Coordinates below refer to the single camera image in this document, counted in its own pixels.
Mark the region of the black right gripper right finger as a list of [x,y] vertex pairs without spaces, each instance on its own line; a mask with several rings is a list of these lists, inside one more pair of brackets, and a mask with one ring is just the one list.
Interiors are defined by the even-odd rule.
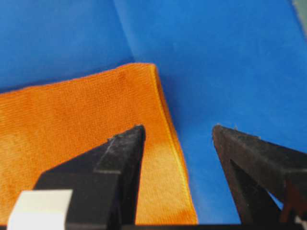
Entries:
[[221,125],[212,138],[245,229],[306,229],[305,153]]

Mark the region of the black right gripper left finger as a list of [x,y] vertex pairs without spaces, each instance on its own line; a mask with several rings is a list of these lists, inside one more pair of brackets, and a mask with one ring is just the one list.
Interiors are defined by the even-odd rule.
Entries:
[[106,143],[43,172],[22,191],[9,230],[118,230],[134,224],[145,128],[117,134]]

